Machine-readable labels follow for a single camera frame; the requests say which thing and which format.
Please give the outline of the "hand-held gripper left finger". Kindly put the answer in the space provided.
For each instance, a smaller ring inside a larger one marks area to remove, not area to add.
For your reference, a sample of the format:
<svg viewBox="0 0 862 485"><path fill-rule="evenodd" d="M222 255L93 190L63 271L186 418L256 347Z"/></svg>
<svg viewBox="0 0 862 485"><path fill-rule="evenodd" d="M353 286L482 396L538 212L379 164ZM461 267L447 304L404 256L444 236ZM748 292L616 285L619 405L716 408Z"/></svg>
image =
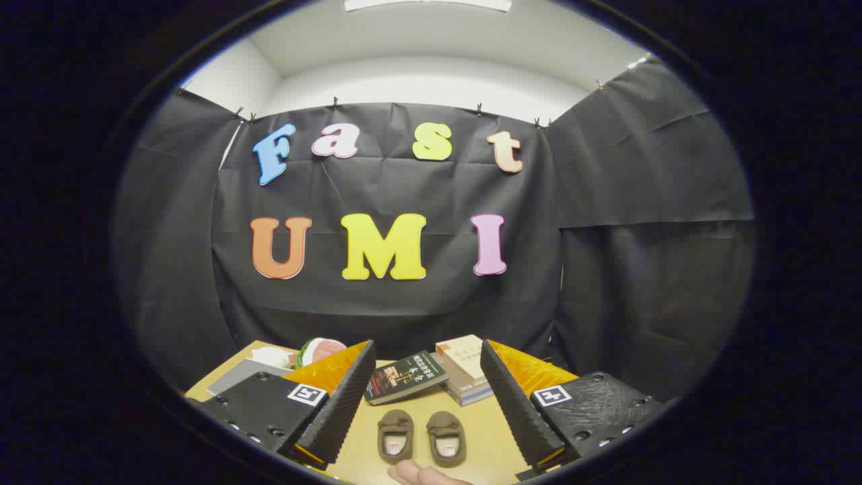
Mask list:
<svg viewBox="0 0 862 485"><path fill-rule="evenodd" d="M189 402L254 446L325 470L337 461L375 366L369 339L292 373L252 370Z"/></svg>

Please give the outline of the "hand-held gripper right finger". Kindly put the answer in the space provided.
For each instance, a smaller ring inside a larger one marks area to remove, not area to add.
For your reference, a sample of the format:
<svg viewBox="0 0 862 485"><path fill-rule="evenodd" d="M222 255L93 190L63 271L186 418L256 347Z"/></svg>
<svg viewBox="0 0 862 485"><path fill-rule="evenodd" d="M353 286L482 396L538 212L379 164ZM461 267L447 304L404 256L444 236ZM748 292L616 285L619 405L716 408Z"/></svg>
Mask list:
<svg viewBox="0 0 862 485"><path fill-rule="evenodd" d="M490 339L483 341L480 366L535 474L624 438L664 408L609 373L577 377Z"/></svg>

